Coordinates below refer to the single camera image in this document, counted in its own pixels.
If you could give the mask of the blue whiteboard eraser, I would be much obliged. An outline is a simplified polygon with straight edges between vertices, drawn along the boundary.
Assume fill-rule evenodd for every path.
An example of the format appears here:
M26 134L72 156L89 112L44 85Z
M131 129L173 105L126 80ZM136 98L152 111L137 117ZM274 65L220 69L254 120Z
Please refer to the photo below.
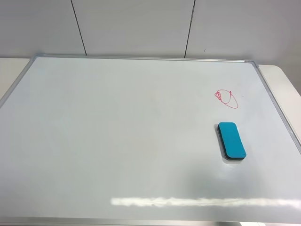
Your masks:
M246 157L238 128L233 122L220 122L217 126L226 159L240 161Z

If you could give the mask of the red marker scribble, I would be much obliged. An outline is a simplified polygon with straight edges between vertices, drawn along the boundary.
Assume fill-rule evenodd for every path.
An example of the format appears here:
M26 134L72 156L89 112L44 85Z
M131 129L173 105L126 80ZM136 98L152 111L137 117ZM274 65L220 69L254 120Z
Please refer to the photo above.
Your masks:
M234 95L232 94L232 91L230 90L225 90L225 89L219 89L216 91L214 94L215 97L225 106L232 108L232 109L237 109L238 108L238 102Z

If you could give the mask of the white whiteboard with aluminium frame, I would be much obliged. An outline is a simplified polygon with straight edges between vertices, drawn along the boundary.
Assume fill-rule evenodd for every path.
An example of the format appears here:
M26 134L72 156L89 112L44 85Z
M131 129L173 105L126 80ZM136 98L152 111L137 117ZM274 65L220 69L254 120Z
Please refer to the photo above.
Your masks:
M301 221L301 144L255 63L40 55L1 99L3 225L214 221Z

